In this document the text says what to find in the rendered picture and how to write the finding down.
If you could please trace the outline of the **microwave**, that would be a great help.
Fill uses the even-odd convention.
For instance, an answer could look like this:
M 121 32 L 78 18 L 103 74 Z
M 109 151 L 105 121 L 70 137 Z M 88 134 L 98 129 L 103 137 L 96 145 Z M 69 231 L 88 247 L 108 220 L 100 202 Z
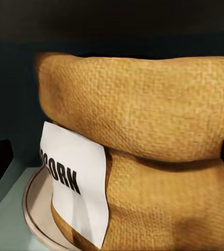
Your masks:
M 0 251 L 81 251 L 51 211 L 36 50 L 224 56 L 224 0 L 0 0 L 0 141 L 10 140 L 14 155 L 0 180 Z

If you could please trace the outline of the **popcorn bag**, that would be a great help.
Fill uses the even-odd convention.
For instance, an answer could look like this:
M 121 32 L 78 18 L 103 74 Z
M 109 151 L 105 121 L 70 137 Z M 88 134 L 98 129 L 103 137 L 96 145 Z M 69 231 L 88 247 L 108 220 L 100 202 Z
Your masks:
M 51 211 L 81 251 L 224 251 L 224 56 L 36 50 Z

